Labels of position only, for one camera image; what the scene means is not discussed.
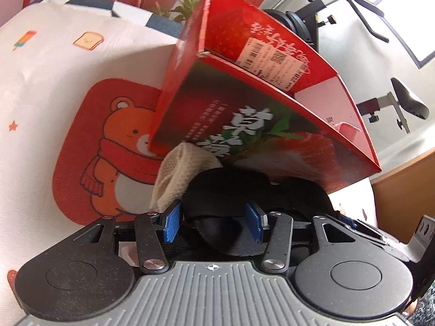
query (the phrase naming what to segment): beige knitted fabric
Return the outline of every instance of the beige knitted fabric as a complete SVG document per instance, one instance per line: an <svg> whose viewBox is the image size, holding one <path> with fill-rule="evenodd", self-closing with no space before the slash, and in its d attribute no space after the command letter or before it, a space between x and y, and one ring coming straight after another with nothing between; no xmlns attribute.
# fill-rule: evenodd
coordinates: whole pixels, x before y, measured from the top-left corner
<svg viewBox="0 0 435 326"><path fill-rule="evenodd" d="M180 199L190 181L200 172L220 168L219 160L192 143L182 142L168 153L159 168L151 196L150 211L163 212Z"/></svg>

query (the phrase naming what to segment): white label sticker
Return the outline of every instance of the white label sticker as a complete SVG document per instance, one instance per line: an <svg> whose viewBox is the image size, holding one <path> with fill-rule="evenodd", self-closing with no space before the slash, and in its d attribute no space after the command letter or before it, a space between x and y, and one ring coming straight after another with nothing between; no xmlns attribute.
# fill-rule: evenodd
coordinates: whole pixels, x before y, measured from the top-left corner
<svg viewBox="0 0 435 326"><path fill-rule="evenodd" d="M293 87L307 69L302 61L255 38L248 39L236 64L284 91Z"/></svg>

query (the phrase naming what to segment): brown wooden panel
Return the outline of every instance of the brown wooden panel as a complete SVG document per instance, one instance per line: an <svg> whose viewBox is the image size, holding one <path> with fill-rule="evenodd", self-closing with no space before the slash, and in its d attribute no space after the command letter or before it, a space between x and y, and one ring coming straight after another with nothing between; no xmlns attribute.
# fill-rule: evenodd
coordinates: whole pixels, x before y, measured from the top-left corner
<svg viewBox="0 0 435 326"><path fill-rule="evenodd" d="M420 218L435 217L435 148L373 181L379 228L407 243Z"/></svg>

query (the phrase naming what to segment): silver screw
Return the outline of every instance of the silver screw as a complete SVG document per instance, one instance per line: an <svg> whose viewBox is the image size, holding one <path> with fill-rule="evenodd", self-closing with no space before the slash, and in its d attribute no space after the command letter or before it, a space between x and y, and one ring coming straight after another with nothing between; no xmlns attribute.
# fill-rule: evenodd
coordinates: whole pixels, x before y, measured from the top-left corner
<svg viewBox="0 0 435 326"><path fill-rule="evenodd" d="M263 266L267 269L281 269L284 267L284 262L276 259L268 259L263 261Z"/></svg>
<svg viewBox="0 0 435 326"><path fill-rule="evenodd" d="M156 271L158 269L162 269L163 267L165 267L165 263L159 259L150 259L144 261L144 267L146 269Z"/></svg>

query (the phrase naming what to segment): red cardboard box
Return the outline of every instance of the red cardboard box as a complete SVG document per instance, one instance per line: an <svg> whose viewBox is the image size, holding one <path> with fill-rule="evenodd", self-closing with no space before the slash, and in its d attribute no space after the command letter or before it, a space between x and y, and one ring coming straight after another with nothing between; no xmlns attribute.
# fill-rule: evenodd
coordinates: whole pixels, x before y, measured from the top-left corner
<svg viewBox="0 0 435 326"><path fill-rule="evenodd" d="M202 0L177 43L150 150L165 155L182 141L223 164L278 183L306 178L328 193L381 170L337 72L243 0Z"/></svg>

